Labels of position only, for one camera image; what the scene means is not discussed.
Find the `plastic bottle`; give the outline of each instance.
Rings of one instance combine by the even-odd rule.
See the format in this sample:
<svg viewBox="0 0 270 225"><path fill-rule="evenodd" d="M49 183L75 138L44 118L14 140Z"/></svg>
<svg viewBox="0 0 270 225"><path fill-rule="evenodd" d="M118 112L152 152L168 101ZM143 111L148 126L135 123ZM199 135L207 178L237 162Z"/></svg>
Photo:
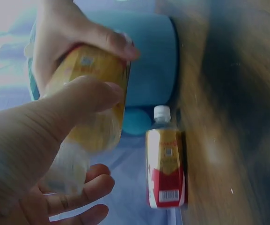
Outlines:
<svg viewBox="0 0 270 225"><path fill-rule="evenodd" d="M155 124L146 132L147 202L151 208L180 207L185 201L181 132L170 108L154 108Z"/></svg>
<svg viewBox="0 0 270 225"><path fill-rule="evenodd" d="M130 62L90 45L78 45L60 64L46 87L51 95L74 78L92 75L104 82L118 84L125 92L124 102L96 113L75 126L63 143L44 177L44 184L54 192L80 194L93 154L114 148L120 139Z"/></svg>

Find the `yellow bottle label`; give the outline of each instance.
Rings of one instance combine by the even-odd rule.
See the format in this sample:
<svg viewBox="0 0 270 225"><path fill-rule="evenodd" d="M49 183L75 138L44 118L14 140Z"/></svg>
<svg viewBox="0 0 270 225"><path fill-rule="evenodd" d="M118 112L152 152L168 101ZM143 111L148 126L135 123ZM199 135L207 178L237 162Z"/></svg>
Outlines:
<svg viewBox="0 0 270 225"><path fill-rule="evenodd" d="M181 133L153 129L146 133L148 204L152 208L179 207L185 198Z"/></svg>
<svg viewBox="0 0 270 225"><path fill-rule="evenodd" d="M169 175L182 164L181 132L153 129L146 133L147 161L151 168Z"/></svg>
<svg viewBox="0 0 270 225"><path fill-rule="evenodd" d="M97 47L81 45L71 51L60 64L49 82L47 94L53 94L60 90L65 83L82 75L91 75L101 81L115 83L124 90L123 102L112 109L112 113L119 123L118 133L120 136L130 75L130 62L123 61ZM92 126L89 126L89 124L77 125L67 138L80 143L88 151L103 150L108 147L111 139L113 139L113 134L107 130L108 127L113 125L113 121L111 117L102 113L98 114L98 120L98 123L92 124ZM86 123L94 122L93 120L87 120Z"/></svg>

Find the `wooden surface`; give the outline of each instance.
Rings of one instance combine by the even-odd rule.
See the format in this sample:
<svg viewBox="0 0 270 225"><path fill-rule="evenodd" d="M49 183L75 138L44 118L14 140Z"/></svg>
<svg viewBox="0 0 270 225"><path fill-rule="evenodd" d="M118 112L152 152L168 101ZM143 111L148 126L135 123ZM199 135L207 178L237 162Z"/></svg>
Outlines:
<svg viewBox="0 0 270 225"><path fill-rule="evenodd" d="M185 225L270 225L270 0L157 0L180 41Z"/></svg>

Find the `white bottle cap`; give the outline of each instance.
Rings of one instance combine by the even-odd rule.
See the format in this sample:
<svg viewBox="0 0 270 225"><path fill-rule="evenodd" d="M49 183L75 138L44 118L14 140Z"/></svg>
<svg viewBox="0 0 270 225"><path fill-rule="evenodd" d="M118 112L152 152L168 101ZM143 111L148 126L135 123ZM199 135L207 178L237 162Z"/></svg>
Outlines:
<svg viewBox="0 0 270 225"><path fill-rule="evenodd" d="M166 105L158 105L153 109L153 118L165 117L171 119L170 108Z"/></svg>

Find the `hand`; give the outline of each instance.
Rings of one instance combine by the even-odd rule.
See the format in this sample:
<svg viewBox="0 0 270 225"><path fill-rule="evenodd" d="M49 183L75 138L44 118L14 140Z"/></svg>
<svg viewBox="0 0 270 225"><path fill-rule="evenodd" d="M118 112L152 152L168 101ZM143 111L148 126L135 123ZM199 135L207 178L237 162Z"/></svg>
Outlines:
<svg viewBox="0 0 270 225"><path fill-rule="evenodd" d="M70 130L94 112L122 99L113 83L78 77L53 96L0 111L0 224L98 224L108 208L96 205L78 217L52 222L48 216L107 195L114 186L108 168L95 165L80 196L43 195L38 182L51 166Z"/></svg>
<svg viewBox="0 0 270 225"><path fill-rule="evenodd" d="M126 60L139 51L114 31L91 22L72 0L41 0L37 13L33 72L42 95L58 60L75 43L100 47Z"/></svg>

